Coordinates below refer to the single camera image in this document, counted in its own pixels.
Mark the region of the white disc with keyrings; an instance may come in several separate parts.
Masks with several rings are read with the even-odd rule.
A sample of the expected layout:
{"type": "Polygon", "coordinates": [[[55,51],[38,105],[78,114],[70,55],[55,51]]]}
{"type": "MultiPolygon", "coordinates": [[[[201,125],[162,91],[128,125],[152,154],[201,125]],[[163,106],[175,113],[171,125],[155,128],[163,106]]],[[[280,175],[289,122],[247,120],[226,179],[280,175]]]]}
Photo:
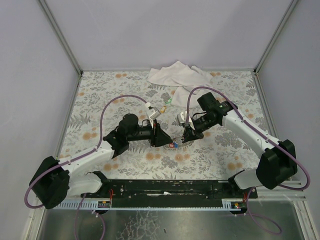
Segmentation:
{"type": "Polygon", "coordinates": [[[184,149],[184,148],[188,148],[189,146],[191,146],[195,141],[189,141],[187,143],[182,143],[182,136],[178,136],[178,137],[174,137],[172,139],[172,143],[178,143],[178,148],[170,148],[169,144],[166,144],[163,146],[163,148],[165,150],[180,150],[180,149],[184,149]]]}

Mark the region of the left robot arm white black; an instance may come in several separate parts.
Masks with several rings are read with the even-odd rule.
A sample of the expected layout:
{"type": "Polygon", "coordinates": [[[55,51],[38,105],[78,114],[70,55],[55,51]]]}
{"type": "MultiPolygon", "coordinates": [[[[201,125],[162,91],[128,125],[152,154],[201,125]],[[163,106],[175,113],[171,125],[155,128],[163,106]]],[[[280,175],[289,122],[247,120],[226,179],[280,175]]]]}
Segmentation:
{"type": "Polygon", "coordinates": [[[65,198],[96,193],[103,181],[93,168],[101,167],[105,161],[127,151],[130,142],[148,140],[150,146],[155,148],[173,142],[156,120],[146,122],[146,125],[139,125],[138,117],[128,113],[92,150],[63,161],[53,156],[45,158],[32,177],[28,190],[35,193],[46,209],[56,207],[65,198]]]}

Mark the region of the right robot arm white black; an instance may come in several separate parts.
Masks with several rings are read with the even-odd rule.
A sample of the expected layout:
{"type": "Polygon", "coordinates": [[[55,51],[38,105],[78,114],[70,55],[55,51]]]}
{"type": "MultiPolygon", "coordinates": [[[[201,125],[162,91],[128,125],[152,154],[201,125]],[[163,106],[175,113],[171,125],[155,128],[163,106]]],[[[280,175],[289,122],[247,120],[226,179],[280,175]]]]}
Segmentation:
{"type": "Polygon", "coordinates": [[[187,116],[187,112],[177,115],[177,121],[184,127],[183,143],[202,139],[204,131],[220,125],[241,138],[257,155],[257,168],[243,170],[233,176],[239,189],[264,186],[274,189],[298,171],[295,146],[290,140],[279,139],[264,133],[253,125],[238,108],[228,101],[219,102],[212,93],[202,95],[197,102],[204,115],[197,119],[187,116]]]}

